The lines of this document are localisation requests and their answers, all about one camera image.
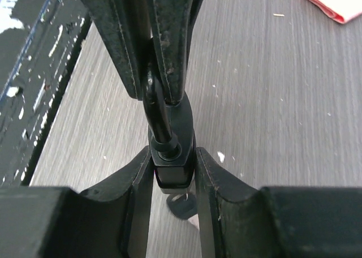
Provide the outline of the black padlock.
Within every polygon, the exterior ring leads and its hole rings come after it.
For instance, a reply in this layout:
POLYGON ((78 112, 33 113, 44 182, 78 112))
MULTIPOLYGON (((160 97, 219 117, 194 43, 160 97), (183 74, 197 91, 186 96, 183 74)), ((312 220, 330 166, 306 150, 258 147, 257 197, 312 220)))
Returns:
POLYGON ((147 64, 141 87, 156 180, 163 193, 183 195, 190 190, 195 172, 196 139, 191 104, 187 95, 176 105, 166 103, 152 39, 146 49, 147 64))

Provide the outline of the black-headed key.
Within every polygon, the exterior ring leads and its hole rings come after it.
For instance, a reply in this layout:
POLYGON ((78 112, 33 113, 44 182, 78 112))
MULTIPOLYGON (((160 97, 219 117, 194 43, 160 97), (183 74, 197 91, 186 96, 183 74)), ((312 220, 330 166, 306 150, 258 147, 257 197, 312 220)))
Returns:
POLYGON ((181 220, 189 220, 197 215, 196 196, 192 193, 169 195, 166 204, 170 212, 181 220))

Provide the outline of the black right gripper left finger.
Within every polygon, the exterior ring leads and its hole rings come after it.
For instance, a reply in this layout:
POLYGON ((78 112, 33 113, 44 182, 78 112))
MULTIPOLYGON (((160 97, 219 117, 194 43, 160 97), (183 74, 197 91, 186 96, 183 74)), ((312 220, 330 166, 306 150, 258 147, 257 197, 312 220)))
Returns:
POLYGON ((145 257, 152 159, 143 148, 94 186, 1 189, 2 257, 145 257))

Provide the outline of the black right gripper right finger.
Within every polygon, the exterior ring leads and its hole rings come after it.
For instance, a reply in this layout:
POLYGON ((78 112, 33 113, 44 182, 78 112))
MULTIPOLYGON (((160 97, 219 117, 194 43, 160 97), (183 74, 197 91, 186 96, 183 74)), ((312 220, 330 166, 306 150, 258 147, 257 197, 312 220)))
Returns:
POLYGON ((203 257, 360 257, 361 189, 259 190, 196 151, 203 257))

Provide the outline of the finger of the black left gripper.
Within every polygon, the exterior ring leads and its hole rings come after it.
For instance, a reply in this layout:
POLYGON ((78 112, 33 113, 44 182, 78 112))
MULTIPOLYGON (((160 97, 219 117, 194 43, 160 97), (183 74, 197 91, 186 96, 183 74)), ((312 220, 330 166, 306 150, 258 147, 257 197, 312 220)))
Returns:
POLYGON ((142 99, 141 76, 150 40, 146 0, 81 0, 131 98, 142 99))
POLYGON ((169 105, 184 95, 193 27, 203 0, 151 0, 157 63, 169 105))

